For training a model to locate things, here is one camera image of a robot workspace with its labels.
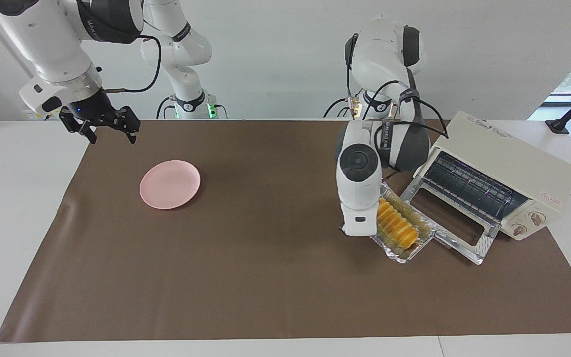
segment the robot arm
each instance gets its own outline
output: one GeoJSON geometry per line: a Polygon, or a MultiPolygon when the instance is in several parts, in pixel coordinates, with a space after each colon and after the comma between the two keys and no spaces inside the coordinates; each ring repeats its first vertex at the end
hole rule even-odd
{"type": "Polygon", "coordinates": [[[81,39],[131,43],[142,30],[139,0],[0,0],[0,23],[36,75],[23,101],[41,115],[63,106],[61,120],[92,144],[93,126],[109,126],[136,141],[140,121],[131,108],[114,109],[81,39]]]}
{"type": "MultiPolygon", "coordinates": [[[[173,87],[179,117],[212,118],[215,97],[202,89],[197,73],[189,68],[211,59],[211,44],[186,21],[179,0],[145,0],[144,11],[151,27],[161,32],[161,68],[173,87]]],[[[145,41],[140,52],[149,65],[157,64],[156,45],[145,41]]]]}
{"type": "MultiPolygon", "coordinates": [[[[387,117],[394,101],[399,104],[401,121],[424,124],[419,102],[415,100],[419,93],[413,77],[414,71],[424,66],[419,31],[378,18],[350,41],[356,43],[347,43],[347,48],[353,48],[353,57],[347,58],[347,65],[351,64],[354,78],[364,89],[359,101],[372,109],[368,111],[371,118],[387,117]]],[[[419,126],[358,119],[351,120],[339,134],[336,185],[345,233],[367,236],[377,231],[381,168],[417,169],[428,157],[430,140],[426,129],[419,126]]]]}

